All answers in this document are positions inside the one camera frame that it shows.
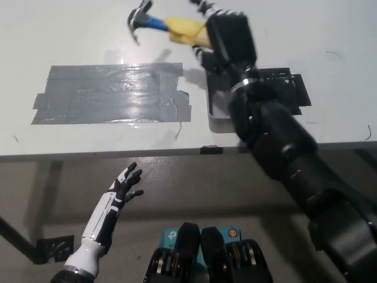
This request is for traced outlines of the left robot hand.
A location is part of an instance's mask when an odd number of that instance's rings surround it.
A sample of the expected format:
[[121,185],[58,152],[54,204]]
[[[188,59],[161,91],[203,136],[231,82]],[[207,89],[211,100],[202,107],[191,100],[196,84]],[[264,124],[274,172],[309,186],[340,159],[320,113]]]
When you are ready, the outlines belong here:
[[84,229],[83,238],[95,241],[103,248],[111,246],[114,228],[124,205],[144,193],[143,190],[130,192],[141,180],[142,170],[136,170],[136,167],[135,162],[126,167],[101,196]]

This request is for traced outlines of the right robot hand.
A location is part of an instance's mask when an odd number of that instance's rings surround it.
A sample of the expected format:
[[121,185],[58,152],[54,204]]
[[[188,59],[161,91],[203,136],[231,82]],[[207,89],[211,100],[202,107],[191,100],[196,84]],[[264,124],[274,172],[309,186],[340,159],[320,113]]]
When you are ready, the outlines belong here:
[[191,1],[205,17],[209,46],[197,43],[193,52],[208,72],[242,75],[256,65],[257,54],[245,13],[219,8],[208,1]]

